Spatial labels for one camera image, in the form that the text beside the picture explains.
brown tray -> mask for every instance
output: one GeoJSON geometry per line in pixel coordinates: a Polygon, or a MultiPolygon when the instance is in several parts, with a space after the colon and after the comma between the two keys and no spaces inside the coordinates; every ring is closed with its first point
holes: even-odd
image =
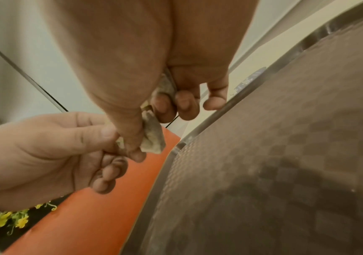
{"type": "Polygon", "coordinates": [[[123,255],[363,255],[363,4],[170,153],[123,255]]]}

checkered pattern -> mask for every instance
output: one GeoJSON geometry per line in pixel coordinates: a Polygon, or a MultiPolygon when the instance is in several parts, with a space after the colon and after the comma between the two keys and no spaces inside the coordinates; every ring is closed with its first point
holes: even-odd
{"type": "Polygon", "coordinates": [[[363,255],[363,21],[185,146],[148,234],[147,255],[363,255]]]}

orange surface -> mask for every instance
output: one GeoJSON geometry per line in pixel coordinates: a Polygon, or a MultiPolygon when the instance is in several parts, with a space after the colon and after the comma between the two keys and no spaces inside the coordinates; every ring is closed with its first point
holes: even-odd
{"type": "Polygon", "coordinates": [[[164,129],[167,146],[127,174],[108,195],[74,193],[11,245],[6,255],[115,255],[121,250],[167,155],[180,138],[164,129]]]}

person's right hand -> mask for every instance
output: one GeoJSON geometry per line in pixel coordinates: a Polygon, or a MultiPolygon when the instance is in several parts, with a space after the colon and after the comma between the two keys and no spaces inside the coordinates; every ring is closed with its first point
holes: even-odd
{"type": "Polygon", "coordinates": [[[169,67],[178,87],[176,105],[153,98],[158,119],[199,113],[199,85],[207,83],[204,109],[226,103],[228,66],[257,0],[44,0],[53,34],[92,100],[124,137],[130,157],[142,161],[140,106],[169,67]]]}

person's left hand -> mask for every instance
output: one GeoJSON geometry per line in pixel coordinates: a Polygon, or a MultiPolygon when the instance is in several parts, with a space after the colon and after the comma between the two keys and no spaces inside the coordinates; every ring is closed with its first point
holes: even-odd
{"type": "Polygon", "coordinates": [[[110,192],[127,160],[105,118],[71,112],[1,125],[0,210],[26,209],[86,187],[110,192]]]}

